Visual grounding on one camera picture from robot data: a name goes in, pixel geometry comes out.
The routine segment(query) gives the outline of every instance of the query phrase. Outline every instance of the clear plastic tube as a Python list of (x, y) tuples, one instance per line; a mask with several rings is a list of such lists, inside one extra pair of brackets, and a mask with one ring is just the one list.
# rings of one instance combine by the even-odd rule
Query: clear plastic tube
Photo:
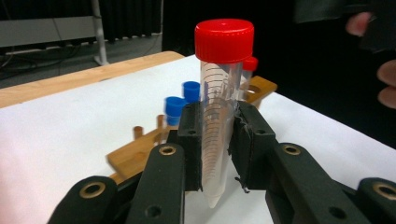
[(225, 190), (228, 146), (243, 61), (252, 55), (250, 21), (215, 19), (195, 27), (195, 55), (201, 61), (202, 185), (213, 208)]
[(242, 63), (201, 62), (202, 184), (209, 207), (224, 192)]
[(256, 71), (258, 60), (251, 56), (244, 60), (244, 65), (242, 67), (241, 84), (239, 85), (238, 100), (246, 101), (248, 99), (248, 91), (250, 85), (250, 79), (253, 72)]

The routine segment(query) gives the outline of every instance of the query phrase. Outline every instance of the blue cap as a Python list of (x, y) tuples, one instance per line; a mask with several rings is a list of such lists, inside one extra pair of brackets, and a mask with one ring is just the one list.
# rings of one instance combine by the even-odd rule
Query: blue cap
[(169, 96), (165, 98), (166, 122), (169, 125), (178, 124), (181, 116), (181, 110), (185, 104), (186, 101), (180, 97)]
[(195, 103), (199, 101), (200, 84), (195, 81), (183, 83), (183, 96), (187, 103)]

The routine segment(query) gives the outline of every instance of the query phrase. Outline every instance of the wooden table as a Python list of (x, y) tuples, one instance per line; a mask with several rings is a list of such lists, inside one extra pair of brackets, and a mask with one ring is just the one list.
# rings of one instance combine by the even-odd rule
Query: wooden table
[(137, 72), (162, 63), (184, 58), (173, 51), (164, 51), (148, 56), (87, 69), (65, 76), (52, 77), (0, 90), (0, 108), (20, 104), (53, 93), (100, 82), (113, 77)]

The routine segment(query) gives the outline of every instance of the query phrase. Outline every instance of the finger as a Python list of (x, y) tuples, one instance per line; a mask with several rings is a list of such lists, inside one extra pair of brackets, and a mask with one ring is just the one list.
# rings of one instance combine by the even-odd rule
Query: finger
[(351, 17), (346, 23), (346, 31), (352, 35), (363, 36), (371, 16), (370, 12), (362, 12)]
[(396, 60), (382, 64), (377, 72), (378, 79), (396, 88)]
[(396, 88), (386, 87), (378, 94), (378, 101), (389, 108), (396, 109)]

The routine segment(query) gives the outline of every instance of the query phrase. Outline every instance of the red screw cap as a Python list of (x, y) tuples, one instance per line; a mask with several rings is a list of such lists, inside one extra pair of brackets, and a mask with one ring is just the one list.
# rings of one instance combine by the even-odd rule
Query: red screw cap
[(250, 21), (216, 19), (195, 27), (195, 55), (207, 63), (241, 63), (253, 53)]

